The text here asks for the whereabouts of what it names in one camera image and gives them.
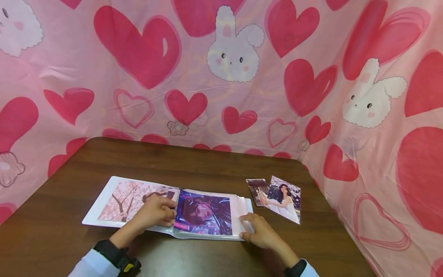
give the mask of brown table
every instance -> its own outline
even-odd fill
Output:
[[[264,207],[266,218],[320,276],[375,276],[304,166],[295,160],[95,138],[0,227],[1,276],[67,276],[115,229],[83,217],[111,176],[251,197],[245,179],[276,175],[302,189],[302,225]],[[131,246],[139,276],[280,276],[274,256],[242,242],[180,240],[145,232]]]

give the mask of woman in white dress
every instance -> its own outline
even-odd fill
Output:
[[[265,204],[270,210],[294,221],[297,224],[300,224],[299,216],[295,211],[292,193],[287,185],[280,185],[277,200],[268,199],[267,195],[264,194],[262,190],[260,190],[259,196],[262,203]]]

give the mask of cyberpunk girl photo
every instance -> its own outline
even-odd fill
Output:
[[[197,234],[232,235],[229,197],[181,191],[175,228]]]

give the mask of bunny face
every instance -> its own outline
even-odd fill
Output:
[[[0,49],[19,57],[42,41],[43,31],[32,8],[23,0],[0,0]]]
[[[254,46],[262,44],[263,30],[251,24],[236,35],[235,17],[231,8],[221,6],[217,12],[215,32],[216,40],[209,47],[207,55],[209,70],[229,82],[252,80],[260,60]]]
[[[364,128],[377,127],[391,111],[391,99],[398,98],[407,87],[402,77],[374,83],[379,71],[377,59],[369,59],[342,108],[343,119]]]

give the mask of pink fabric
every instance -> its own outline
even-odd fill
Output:
[[[442,276],[440,0],[109,3],[2,1],[0,223],[93,137],[292,158],[379,276]]]

